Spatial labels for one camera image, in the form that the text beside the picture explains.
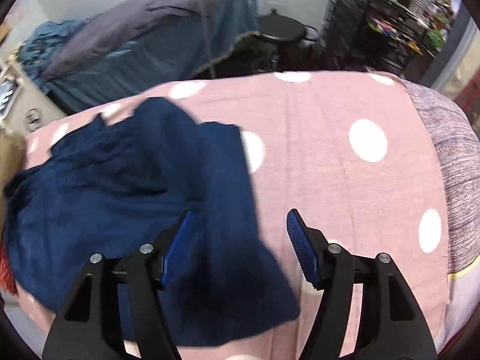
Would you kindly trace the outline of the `grey striped mattress edge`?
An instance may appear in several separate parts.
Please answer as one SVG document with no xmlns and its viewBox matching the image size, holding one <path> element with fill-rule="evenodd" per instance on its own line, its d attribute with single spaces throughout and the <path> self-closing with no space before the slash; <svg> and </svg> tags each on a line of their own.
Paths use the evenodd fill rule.
<svg viewBox="0 0 480 360">
<path fill-rule="evenodd" d="M 433 142 L 447 204 L 449 295 L 434 338 L 440 352 L 479 304 L 479 139 L 453 100 L 409 81 L 404 85 Z"/>
</svg>

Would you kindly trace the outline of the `navy blue jacket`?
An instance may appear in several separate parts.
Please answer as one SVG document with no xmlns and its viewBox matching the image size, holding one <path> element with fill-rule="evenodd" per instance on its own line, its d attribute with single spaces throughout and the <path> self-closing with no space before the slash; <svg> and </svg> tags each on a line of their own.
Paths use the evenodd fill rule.
<svg viewBox="0 0 480 360">
<path fill-rule="evenodd" d="M 4 194 L 13 275 L 51 311 L 92 254 L 126 256 L 192 211 L 192 237 L 159 295 L 179 346 L 223 345 L 299 316 L 260 240 L 235 125 L 198 124 L 167 99 L 149 98 L 116 124 L 97 116 L 72 131 Z"/>
</svg>

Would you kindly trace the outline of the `grey blue covered sofa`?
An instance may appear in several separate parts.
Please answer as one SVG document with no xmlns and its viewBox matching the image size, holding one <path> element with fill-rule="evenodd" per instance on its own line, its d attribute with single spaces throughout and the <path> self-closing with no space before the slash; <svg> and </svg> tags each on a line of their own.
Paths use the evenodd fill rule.
<svg viewBox="0 0 480 360">
<path fill-rule="evenodd" d="M 127 0 L 90 18 L 40 24 L 18 60 L 56 105 L 77 113 L 189 80 L 258 29 L 257 0 Z"/>
</svg>

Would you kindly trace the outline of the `black round stool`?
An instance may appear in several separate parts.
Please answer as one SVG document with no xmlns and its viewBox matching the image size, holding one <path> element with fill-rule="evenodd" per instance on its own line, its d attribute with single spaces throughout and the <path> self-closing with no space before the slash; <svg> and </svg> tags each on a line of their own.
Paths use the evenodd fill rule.
<svg viewBox="0 0 480 360">
<path fill-rule="evenodd" d="M 296 19 L 275 12 L 260 16 L 258 22 L 259 34 L 256 37 L 270 44 L 272 51 L 256 61 L 253 72 L 277 72 L 286 49 L 304 39 L 306 27 Z"/>
</svg>

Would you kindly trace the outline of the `pink polka dot bedsheet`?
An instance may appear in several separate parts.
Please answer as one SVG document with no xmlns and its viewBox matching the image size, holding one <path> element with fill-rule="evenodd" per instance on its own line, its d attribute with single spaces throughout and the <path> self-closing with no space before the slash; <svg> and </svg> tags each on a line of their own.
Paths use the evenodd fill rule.
<svg viewBox="0 0 480 360">
<path fill-rule="evenodd" d="M 299 295 L 294 322 L 187 359 L 296 359 L 321 295 L 300 275 L 285 217 L 307 224 L 354 254 L 388 253 L 428 326 L 448 304 L 448 226 L 439 161 L 406 86 L 385 73 L 288 72 L 159 85 L 202 121 L 245 132 L 259 228 Z"/>
</svg>

